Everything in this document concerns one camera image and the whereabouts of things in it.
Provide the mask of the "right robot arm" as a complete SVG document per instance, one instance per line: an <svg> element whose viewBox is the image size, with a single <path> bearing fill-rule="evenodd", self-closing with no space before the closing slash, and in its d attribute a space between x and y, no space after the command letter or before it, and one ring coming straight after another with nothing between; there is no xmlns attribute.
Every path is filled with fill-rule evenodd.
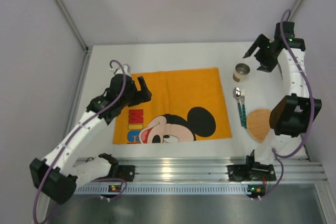
<svg viewBox="0 0 336 224"><path fill-rule="evenodd" d="M259 62L259 71L270 73L279 67L284 97L272 109L269 126L274 131L266 137L260 147L254 150L255 160L267 164L276 157L289 158L304 146L299 146L289 154L280 151L295 137L308 135L312 123L322 108L320 99L315 99L305 68L305 41L297 38L293 22L276 24L274 39L261 34L257 37L244 57L254 56Z"/></svg>

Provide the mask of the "metal cup with cork band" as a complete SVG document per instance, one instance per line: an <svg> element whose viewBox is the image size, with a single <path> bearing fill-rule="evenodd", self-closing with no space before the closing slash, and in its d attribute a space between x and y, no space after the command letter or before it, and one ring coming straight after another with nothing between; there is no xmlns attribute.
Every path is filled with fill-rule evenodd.
<svg viewBox="0 0 336 224"><path fill-rule="evenodd" d="M233 73L233 80L236 82L243 82L250 73L250 67L247 64L239 63L235 66Z"/></svg>

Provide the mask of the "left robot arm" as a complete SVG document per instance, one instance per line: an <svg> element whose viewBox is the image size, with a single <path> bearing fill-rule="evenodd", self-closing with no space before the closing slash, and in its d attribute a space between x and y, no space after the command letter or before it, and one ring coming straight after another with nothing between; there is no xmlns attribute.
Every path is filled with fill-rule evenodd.
<svg viewBox="0 0 336 224"><path fill-rule="evenodd" d="M149 102L152 93L145 79L138 77L140 90L129 75L115 74L104 93L91 100L77 125L66 138L43 159L35 158L29 165L33 184L56 203L66 203L78 187L93 180L116 178L119 162L102 153L94 160L75 166L80 152L96 135L107 128L126 107Z"/></svg>

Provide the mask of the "orange Mickey Mouse placemat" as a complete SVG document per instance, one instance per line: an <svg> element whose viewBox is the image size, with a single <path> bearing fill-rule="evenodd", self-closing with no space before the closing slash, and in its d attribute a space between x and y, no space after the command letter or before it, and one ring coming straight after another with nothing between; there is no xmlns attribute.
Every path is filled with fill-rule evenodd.
<svg viewBox="0 0 336 224"><path fill-rule="evenodd" d="M125 108L116 119L114 144L182 143L231 138L217 68L160 71L142 76L151 101Z"/></svg>

